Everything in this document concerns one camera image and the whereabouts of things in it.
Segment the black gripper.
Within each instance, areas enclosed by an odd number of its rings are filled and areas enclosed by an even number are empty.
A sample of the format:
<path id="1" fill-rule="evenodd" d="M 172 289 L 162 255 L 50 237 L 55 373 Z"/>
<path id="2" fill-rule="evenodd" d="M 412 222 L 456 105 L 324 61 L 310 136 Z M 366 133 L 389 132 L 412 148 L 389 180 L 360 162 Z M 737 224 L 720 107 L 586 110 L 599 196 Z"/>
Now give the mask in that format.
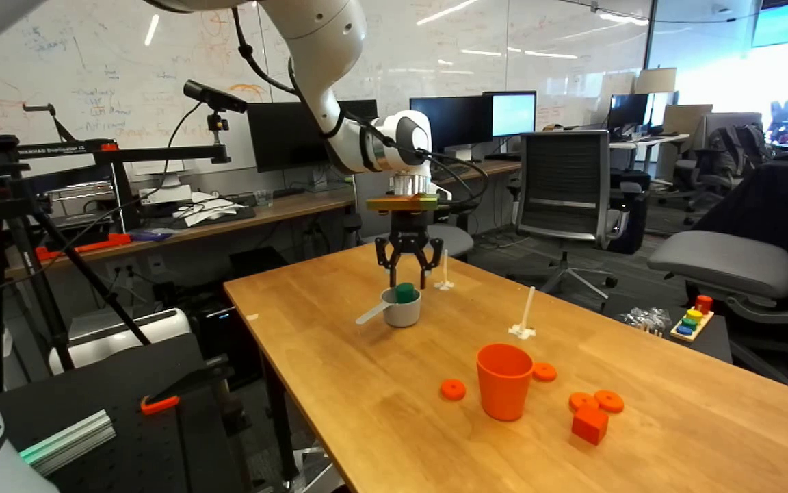
<path id="1" fill-rule="evenodd" d="M 396 284 L 399 255 L 417 255 L 418 284 L 427 284 L 427 274 L 440 262 L 443 240 L 427 236 L 427 222 L 427 213 L 391 213 L 389 236 L 376 240 L 376 259 L 386 270 L 389 284 Z"/>

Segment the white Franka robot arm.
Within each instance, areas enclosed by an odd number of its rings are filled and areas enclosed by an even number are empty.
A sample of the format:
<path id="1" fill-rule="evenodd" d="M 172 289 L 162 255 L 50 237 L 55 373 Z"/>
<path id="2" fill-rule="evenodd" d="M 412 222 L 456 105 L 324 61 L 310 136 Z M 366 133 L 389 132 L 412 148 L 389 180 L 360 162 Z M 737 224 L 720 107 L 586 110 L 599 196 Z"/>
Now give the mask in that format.
<path id="1" fill-rule="evenodd" d="M 299 95 L 345 174 L 384 172 L 389 191 L 369 207 L 389 215 L 389 233 L 376 240 L 376 257 L 396 284 L 403 255 L 418 262 L 418 284 L 443 257 L 443 240 L 427 233 L 429 210 L 445 196 L 432 180 L 432 128 L 418 110 L 399 110 L 380 121 L 351 117 L 333 85 L 356 65 L 366 40 L 358 0 L 258 0 L 285 37 L 287 89 Z"/>

